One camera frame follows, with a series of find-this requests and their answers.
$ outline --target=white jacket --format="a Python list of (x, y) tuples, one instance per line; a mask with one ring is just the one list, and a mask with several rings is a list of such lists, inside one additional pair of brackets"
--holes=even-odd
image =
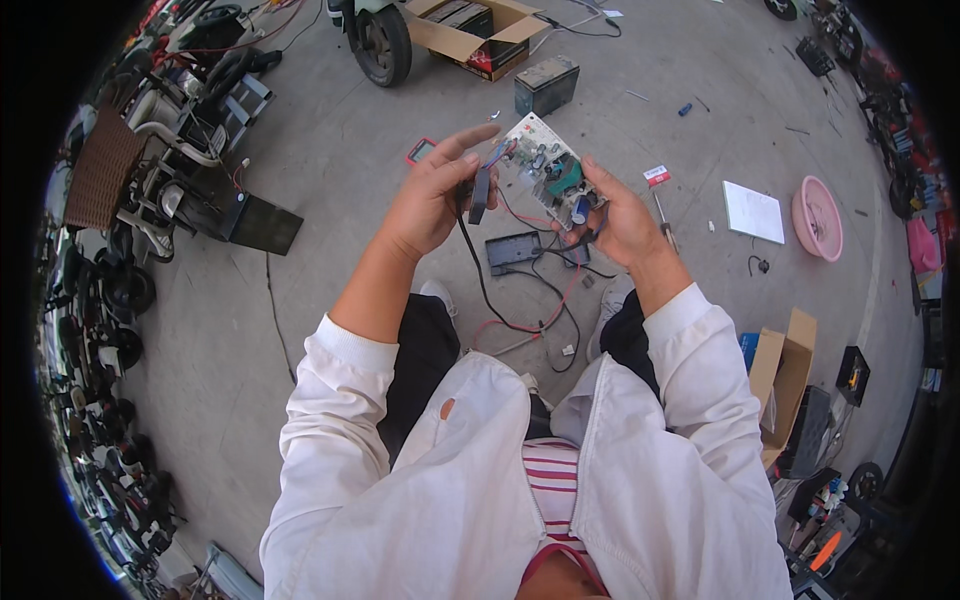
[[(613, 598), (792, 598), (733, 322), (692, 284), (643, 325), (663, 407), (604, 354), (552, 413), (581, 447), (571, 533)], [(267, 597), (514, 598), (546, 536), (519, 376), (467, 354), (391, 472), (376, 424), (398, 346), (324, 317), (305, 347), (260, 542)]]

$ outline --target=black pants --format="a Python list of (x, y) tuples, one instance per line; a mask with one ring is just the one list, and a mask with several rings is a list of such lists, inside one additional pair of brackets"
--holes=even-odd
[[(460, 358), (457, 331), (446, 314), (444, 302), (436, 296), (410, 295), (397, 340), (400, 350), (394, 364), (394, 381), (387, 390), (387, 416), (377, 425), (380, 438), (390, 452), (391, 464), (434, 390)], [(600, 349), (636, 373), (660, 396), (654, 366), (647, 356), (647, 334), (636, 290), (627, 296), (623, 309), (604, 325)], [(550, 436), (550, 415), (546, 407), (536, 396), (530, 400), (526, 438)]]

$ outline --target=hand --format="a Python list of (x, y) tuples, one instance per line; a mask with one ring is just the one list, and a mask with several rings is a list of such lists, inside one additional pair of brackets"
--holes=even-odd
[(593, 246), (631, 270), (641, 256), (650, 252), (657, 244), (665, 244), (657, 224), (640, 197), (598, 165), (593, 156), (584, 156), (580, 164), (584, 177), (596, 187), (599, 194), (607, 197), (607, 202), (590, 212), (585, 225), (574, 227), (572, 231), (564, 233), (556, 221), (551, 223), (550, 227), (557, 231), (567, 244), (573, 244), (587, 228), (596, 231), (606, 215), (607, 222), (597, 234)]
[[(454, 192), (461, 181), (473, 180), (480, 156), (460, 156), (467, 148), (494, 137), (498, 125), (481, 125), (451, 135), (434, 148), (410, 171), (394, 203), (383, 219), (378, 235), (413, 262), (440, 246), (456, 220)], [(491, 188), (487, 208), (496, 208), (499, 173), (491, 168)], [(469, 201), (464, 203), (469, 209)]]

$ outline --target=circuit board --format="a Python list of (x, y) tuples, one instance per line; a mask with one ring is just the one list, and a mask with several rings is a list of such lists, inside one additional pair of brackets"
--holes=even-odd
[(504, 165), (519, 171), (517, 178), (557, 223), (567, 231), (586, 220), (587, 212), (607, 198), (584, 178), (580, 157), (546, 123), (531, 112), (507, 132), (516, 147), (503, 157)]

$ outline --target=pink bag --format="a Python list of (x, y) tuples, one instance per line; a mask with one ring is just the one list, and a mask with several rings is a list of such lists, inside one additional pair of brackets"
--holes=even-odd
[(933, 271), (940, 266), (937, 240), (926, 228), (923, 219), (913, 219), (906, 224), (906, 243), (910, 247), (910, 262), (917, 274)]

